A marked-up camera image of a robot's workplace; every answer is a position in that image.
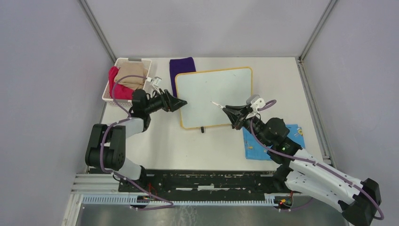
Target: white basket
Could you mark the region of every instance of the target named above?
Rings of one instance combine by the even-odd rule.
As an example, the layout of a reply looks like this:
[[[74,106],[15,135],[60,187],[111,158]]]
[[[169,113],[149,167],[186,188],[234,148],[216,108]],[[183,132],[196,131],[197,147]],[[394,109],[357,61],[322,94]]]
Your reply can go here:
[[[140,63],[142,62],[144,64],[144,68],[147,69],[147,74],[146,77],[150,74],[150,69],[151,69],[151,63],[152,61],[150,59],[140,59],[140,58],[118,58],[115,62],[115,67],[120,68],[120,65],[124,62],[131,62],[131,63]],[[143,89],[147,90],[147,80],[144,82]],[[110,96],[110,83],[109,81],[107,82],[107,86],[104,89],[103,93],[103,100],[107,102],[109,105],[116,105],[114,100]],[[131,107],[132,106],[132,100],[119,100],[116,99],[116,101],[125,107]]]

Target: whiteboard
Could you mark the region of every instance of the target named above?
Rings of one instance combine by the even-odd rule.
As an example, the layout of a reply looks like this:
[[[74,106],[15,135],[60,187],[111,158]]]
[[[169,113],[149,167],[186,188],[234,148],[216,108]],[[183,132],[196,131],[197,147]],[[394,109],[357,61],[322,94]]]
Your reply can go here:
[[[252,94],[252,69],[231,68],[178,74],[177,96],[187,101],[180,109],[185,129],[231,124],[221,105],[241,106]]]
[[[116,57],[296,57],[329,0],[87,0]]]

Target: metal frame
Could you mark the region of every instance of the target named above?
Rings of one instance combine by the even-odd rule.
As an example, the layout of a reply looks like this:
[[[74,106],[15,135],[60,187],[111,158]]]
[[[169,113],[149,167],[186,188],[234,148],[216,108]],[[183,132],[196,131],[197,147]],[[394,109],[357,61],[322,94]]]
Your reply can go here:
[[[319,22],[317,23],[316,27],[314,28],[311,37],[309,38],[308,42],[305,45],[305,48],[303,49],[301,55],[299,56],[299,60],[303,61],[308,54],[313,42],[316,40],[317,36],[319,35],[321,29],[324,26],[324,23],[327,21],[328,17],[330,16],[331,11],[333,10],[334,6],[338,0],[330,0],[328,3],[326,9],[324,10],[323,14],[321,15],[321,18]]]
[[[116,56],[108,43],[100,25],[98,24],[93,12],[91,11],[88,3],[86,0],[78,0],[79,4],[81,5],[82,9],[84,10],[90,24],[92,25],[94,31],[96,32],[99,40],[101,41],[104,49],[106,50],[109,58],[115,62]],[[301,55],[296,59],[298,64],[298,70],[301,76],[303,89],[305,91],[305,96],[308,102],[309,109],[311,111],[311,117],[315,126],[315,130],[317,136],[319,138],[320,147],[324,153],[323,160],[327,164],[331,164],[334,166],[334,158],[331,153],[330,145],[326,134],[324,132],[324,127],[321,122],[319,111],[314,100],[311,86],[309,80],[306,76],[306,72],[304,69],[303,60],[306,58],[312,44],[316,40],[318,34],[320,33],[322,27],[324,26],[326,20],[328,19],[332,9],[336,5],[338,0],[330,0],[328,3],[323,15],[321,16],[319,22],[317,23],[315,29],[313,30],[306,46],[304,47]],[[102,197],[102,201],[107,200],[106,198],[120,198],[119,200],[123,200],[126,197],[137,197],[138,195],[144,195],[144,193],[120,193],[118,192],[119,182],[115,181],[111,175],[106,174],[77,174],[75,178],[75,182],[72,187],[71,196],[68,201],[68,205],[65,211],[65,215],[62,221],[63,226],[74,226],[77,223],[78,215],[82,207],[83,202],[91,202],[95,199]],[[265,202],[264,203],[231,203],[232,205],[269,205],[271,206],[270,202],[274,200],[275,196],[285,196],[287,194],[266,194],[265,195]],[[183,202],[182,205],[193,205],[193,204],[200,204],[200,203],[191,203],[191,202]],[[206,203],[206,205],[214,204],[214,205],[226,205],[226,203]]]
[[[108,43],[103,30],[101,30],[100,25],[98,24],[96,17],[94,16],[93,12],[90,9],[90,6],[88,5],[86,0],[78,0],[78,3],[82,7],[83,11],[85,12],[91,26],[93,27],[93,30],[96,32],[97,37],[100,39],[105,51],[107,52],[109,58],[115,63],[116,62],[116,57],[115,54],[113,53],[113,50]]]

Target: blue cloth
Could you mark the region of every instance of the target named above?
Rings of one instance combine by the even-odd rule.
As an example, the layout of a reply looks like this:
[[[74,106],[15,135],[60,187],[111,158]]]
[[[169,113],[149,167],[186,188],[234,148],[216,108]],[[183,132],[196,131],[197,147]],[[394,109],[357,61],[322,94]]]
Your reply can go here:
[[[287,125],[287,128],[289,129],[288,138],[305,148],[302,128],[297,124]],[[270,156],[266,153],[267,150],[258,144],[250,132],[244,128],[242,129],[242,132],[244,135],[245,158],[254,160],[271,160]]]

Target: purple cable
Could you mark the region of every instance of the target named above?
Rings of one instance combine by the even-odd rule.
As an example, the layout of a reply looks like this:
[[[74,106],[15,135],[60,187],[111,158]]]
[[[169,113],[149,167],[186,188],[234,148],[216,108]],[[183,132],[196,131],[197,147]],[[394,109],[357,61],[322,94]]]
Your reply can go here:
[[[123,178],[123,179],[127,180],[128,182],[130,182],[131,184],[133,184],[135,187],[137,187],[140,191],[146,193],[146,194],[149,195],[150,197],[156,198],[156,199],[158,199],[158,200],[161,200],[161,201],[163,201],[163,202],[167,202],[167,203],[170,204],[170,205],[167,205],[167,206],[157,206],[157,207],[151,207],[151,208],[145,208],[145,209],[137,209],[137,210],[159,210],[159,209],[171,208],[171,207],[174,206],[173,202],[171,202],[171,201],[169,201],[169,200],[166,200],[166,199],[163,199],[163,198],[161,198],[161,197],[158,197],[158,196],[156,196],[156,195],[154,195],[154,194],[151,194],[150,192],[147,192],[147,191],[144,190],[142,187],[140,187],[138,184],[136,184],[133,180],[131,180],[131,179],[125,177],[124,175],[121,175],[121,174],[119,174],[118,172],[115,172],[115,171],[113,171],[113,170],[106,170],[105,167],[104,167],[104,159],[103,159],[103,155],[104,155],[104,145],[105,145],[105,140],[106,140],[106,137],[107,137],[107,135],[108,135],[110,129],[111,129],[112,127],[114,127],[114,126],[120,124],[120,123],[123,123],[123,122],[126,122],[126,121],[131,120],[131,118],[130,118],[131,115],[130,115],[129,111],[127,111],[124,107],[122,107],[122,106],[116,101],[116,99],[114,98],[114,96],[115,96],[115,95],[114,95],[114,90],[115,90],[116,85],[117,85],[122,79],[125,79],[125,78],[128,78],[128,77],[138,77],[138,78],[144,78],[144,79],[145,79],[145,77],[143,77],[143,76],[138,76],[138,75],[127,75],[127,76],[122,77],[121,79],[119,79],[119,80],[114,84],[114,86],[113,86],[113,88],[112,88],[113,100],[114,100],[114,102],[116,103],[116,105],[118,105],[118,106],[119,106],[120,108],[122,108],[126,113],[128,113],[129,118],[123,119],[123,120],[120,120],[120,121],[117,121],[117,122],[114,122],[114,123],[112,123],[111,125],[109,125],[108,128],[105,130],[104,135],[103,135],[103,139],[102,139],[102,141],[101,141],[101,147],[100,147],[100,167],[101,167],[101,170],[102,170],[104,173],[113,173],[113,174],[116,175],[117,177]]]
[[[144,76],[139,76],[139,75],[126,75],[126,76],[122,77],[121,79],[119,79],[119,80],[113,85],[113,88],[112,88],[111,92],[112,92],[112,96],[113,96],[113,101],[114,101],[114,102],[116,103],[116,105],[119,106],[124,112],[126,112],[126,113],[128,114],[128,117],[130,118],[131,115],[130,115],[129,111],[126,110],[124,107],[122,107],[122,105],[120,105],[120,104],[116,101],[116,99],[115,99],[115,97],[114,97],[114,96],[115,96],[115,87],[116,87],[116,84],[118,84],[118,83],[119,83],[120,81],[122,81],[123,79],[129,78],[129,77],[137,77],[137,78],[147,79],[146,77],[144,77]]]
[[[265,109],[267,109],[267,108],[273,106],[275,103],[276,103],[276,100],[271,100],[271,101],[267,102],[267,103],[266,103],[266,106],[263,107],[263,108],[261,108],[260,110],[261,110],[261,111],[262,111],[262,110],[265,110]],[[383,220],[383,219],[385,218],[385,216],[384,216],[384,214],[383,214],[383,211],[382,211],[381,208],[378,206],[378,204],[377,204],[377,203],[374,201],[374,199],[373,199],[369,194],[367,194],[367,192],[365,192],[362,188],[360,188],[360,187],[357,186],[357,185],[354,185],[353,182],[351,182],[350,180],[346,179],[345,177],[342,177],[341,175],[337,174],[336,172],[334,172],[333,170],[329,169],[328,167],[326,167],[326,166],[324,166],[324,165],[322,165],[322,164],[316,163],[316,161],[314,161],[314,160],[305,159],[305,158],[299,158],[299,157],[294,157],[294,156],[291,156],[291,155],[287,155],[287,154],[284,154],[284,153],[280,153],[280,152],[278,152],[278,151],[275,151],[275,150],[273,150],[273,149],[271,149],[271,148],[265,146],[265,145],[264,145],[262,142],[260,142],[259,139],[255,136],[255,133],[254,133],[254,129],[253,129],[252,124],[253,124],[253,119],[251,120],[251,124],[250,124],[251,134],[252,134],[252,136],[255,138],[255,140],[258,142],[258,144],[260,144],[263,148],[265,148],[266,150],[270,151],[271,153],[278,154],[278,155],[280,155],[280,156],[283,156],[283,157],[286,157],[286,158],[289,158],[289,159],[300,160],[300,161],[305,161],[305,162],[314,164],[314,165],[316,165],[316,166],[318,166],[318,167],[324,169],[325,171],[327,171],[327,172],[333,174],[334,176],[338,177],[339,179],[343,180],[344,182],[348,183],[348,184],[351,185],[352,187],[354,187],[354,188],[356,188],[357,190],[359,190],[362,194],[364,194],[364,195],[370,200],[370,202],[374,205],[374,207],[377,209],[378,213],[380,214],[380,217],[374,217],[374,219],[376,219],[376,220]]]

